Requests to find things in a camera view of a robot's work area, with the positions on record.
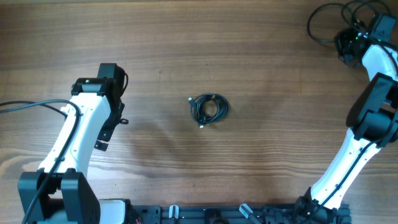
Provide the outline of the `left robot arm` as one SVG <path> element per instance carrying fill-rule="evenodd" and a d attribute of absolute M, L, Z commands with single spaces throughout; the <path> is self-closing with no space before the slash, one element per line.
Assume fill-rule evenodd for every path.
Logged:
<path fill-rule="evenodd" d="M 65 123 L 35 172 L 23 172 L 18 191 L 23 223 L 99 223 L 100 201 L 86 175 L 94 149 L 106 150 L 121 122 L 128 83 L 116 63 L 101 63 L 96 78 L 79 78 L 63 107 Z"/>

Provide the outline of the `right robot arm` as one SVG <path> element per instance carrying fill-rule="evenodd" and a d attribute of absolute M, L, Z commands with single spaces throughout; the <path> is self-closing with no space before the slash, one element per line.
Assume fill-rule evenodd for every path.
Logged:
<path fill-rule="evenodd" d="M 397 22 L 390 14 L 376 14 L 366 31 L 346 29 L 336 37 L 340 55 L 346 50 L 368 73 L 369 84 L 350 109 L 345 140 L 323 176 L 292 212 L 294 223 L 340 223 L 343 197 L 368 161 L 387 144 L 397 141 L 397 51 L 388 45 Z"/>

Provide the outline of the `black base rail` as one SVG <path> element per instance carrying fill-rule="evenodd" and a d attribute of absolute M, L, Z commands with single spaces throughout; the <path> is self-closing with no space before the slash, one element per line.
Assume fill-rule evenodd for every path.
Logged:
<path fill-rule="evenodd" d="M 135 205 L 132 207 L 131 223 L 141 224 L 289 224 L 292 204 L 274 207 L 252 207 L 252 218 L 245 217 L 238 207 L 180 207 L 176 215 L 171 208 L 158 205 Z"/>

